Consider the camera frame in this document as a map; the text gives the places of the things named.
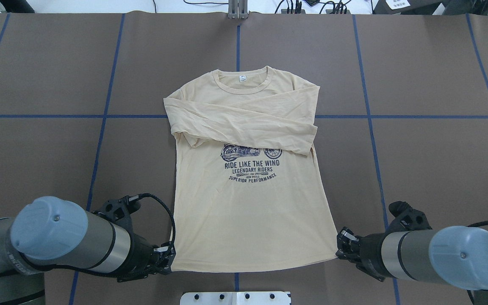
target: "paper label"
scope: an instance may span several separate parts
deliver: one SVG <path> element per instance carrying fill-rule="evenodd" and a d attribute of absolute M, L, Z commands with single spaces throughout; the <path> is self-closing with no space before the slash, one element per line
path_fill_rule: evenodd
<path fill-rule="evenodd" d="M 410 6 L 408 0 L 385 0 L 387 5 L 391 8 L 391 10 L 397 10 L 399 8 L 405 8 Z"/>

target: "cream long-sleeve shirt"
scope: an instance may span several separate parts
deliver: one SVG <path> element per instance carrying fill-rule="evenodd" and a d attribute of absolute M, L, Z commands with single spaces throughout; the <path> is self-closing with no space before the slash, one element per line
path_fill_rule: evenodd
<path fill-rule="evenodd" d="M 215 70 L 164 99 L 177 154 L 172 270 L 263 272 L 335 257 L 313 146 L 318 91 L 267 66 Z"/>

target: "metal bracket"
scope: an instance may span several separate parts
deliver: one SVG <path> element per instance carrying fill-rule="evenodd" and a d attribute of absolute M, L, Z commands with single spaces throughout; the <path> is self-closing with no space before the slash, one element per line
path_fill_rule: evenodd
<path fill-rule="evenodd" d="M 248 19 L 248 0 L 229 0 L 229 19 Z"/>
<path fill-rule="evenodd" d="M 180 305 L 291 305 L 289 291 L 184 293 Z"/>

